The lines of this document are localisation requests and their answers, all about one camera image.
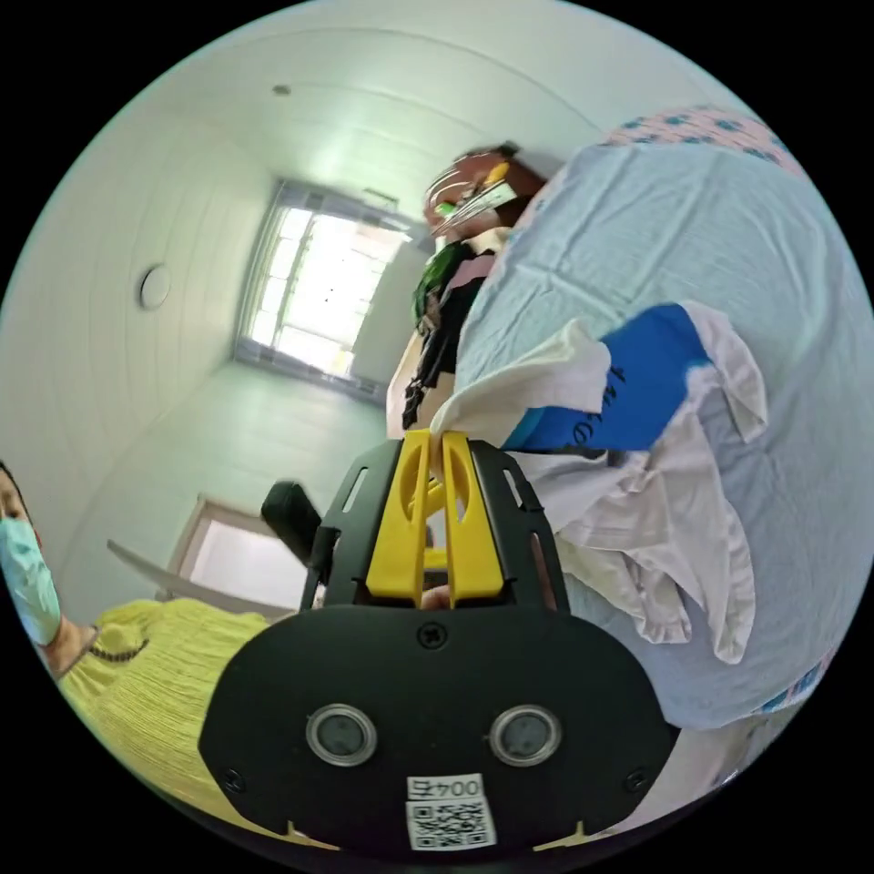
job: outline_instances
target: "qr code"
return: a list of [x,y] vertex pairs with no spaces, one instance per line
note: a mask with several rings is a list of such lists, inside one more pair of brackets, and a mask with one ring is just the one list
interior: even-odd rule
[[492,816],[484,798],[407,805],[413,849],[476,849],[494,844]]

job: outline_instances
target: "necklace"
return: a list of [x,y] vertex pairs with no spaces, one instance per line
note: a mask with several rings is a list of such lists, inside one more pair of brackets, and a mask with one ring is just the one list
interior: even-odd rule
[[92,656],[99,658],[103,662],[129,662],[135,656],[138,656],[148,645],[148,638],[144,640],[136,649],[128,649],[124,653],[108,653],[105,649],[101,649],[97,644],[92,644],[88,652]]

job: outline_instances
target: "sticker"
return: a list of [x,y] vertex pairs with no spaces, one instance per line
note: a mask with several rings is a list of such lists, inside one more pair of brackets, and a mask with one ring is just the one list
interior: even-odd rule
[[407,830],[417,850],[460,850],[497,843],[482,774],[407,778]]

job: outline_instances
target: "hand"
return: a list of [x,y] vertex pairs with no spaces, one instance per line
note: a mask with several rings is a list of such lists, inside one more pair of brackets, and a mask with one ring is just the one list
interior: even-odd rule
[[[548,609],[554,610],[555,593],[549,582],[549,574],[546,572],[543,547],[534,536],[531,539],[531,548],[534,552],[534,563],[537,565],[537,575],[540,577],[540,586],[544,593],[544,602]],[[438,585],[422,594],[422,610],[449,610],[451,607],[452,598],[448,585]]]

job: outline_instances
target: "window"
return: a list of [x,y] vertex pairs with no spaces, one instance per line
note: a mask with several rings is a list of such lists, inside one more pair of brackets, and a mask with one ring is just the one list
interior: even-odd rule
[[249,336],[345,376],[373,293],[405,239],[399,231],[287,209],[260,279]]

